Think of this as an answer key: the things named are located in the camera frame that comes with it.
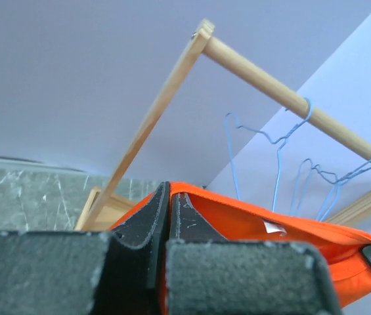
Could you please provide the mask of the orange t shirt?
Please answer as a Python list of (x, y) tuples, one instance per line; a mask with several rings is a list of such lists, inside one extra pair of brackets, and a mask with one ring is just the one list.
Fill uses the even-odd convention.
[[(159, 314), (170, 314), (167, 243), (172, 199), (180, 193), (188, 194), (196, 210), (228, 243), (230, 314), (340, 314), (344, 306), (371, 293), (371, 268), (361, 253), (371, 245), (371, 234), (279, 215), (185, 183), (169, 184), (169, 234), (160, 273)], [(115, 223), (113, 233), (153, 193)], [(110, 288), (100, 314), (115, 314), (110, 302), (114, 243), (113, 236), (107, 272)]]

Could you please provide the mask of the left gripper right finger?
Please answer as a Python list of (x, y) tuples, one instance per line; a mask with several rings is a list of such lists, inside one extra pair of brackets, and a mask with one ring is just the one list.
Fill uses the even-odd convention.
[(170, 314), (230, 314), (231, 270), (226, 239), (196, 210), (188, 194), (172, 199), (167, 243)]

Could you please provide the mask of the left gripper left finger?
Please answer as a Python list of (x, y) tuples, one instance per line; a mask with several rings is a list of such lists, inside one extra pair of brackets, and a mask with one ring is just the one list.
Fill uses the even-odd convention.
[(114, 229), (111, 308), (115, 314), (159, 314), (160, 273), (169, 234), (170, 184)]

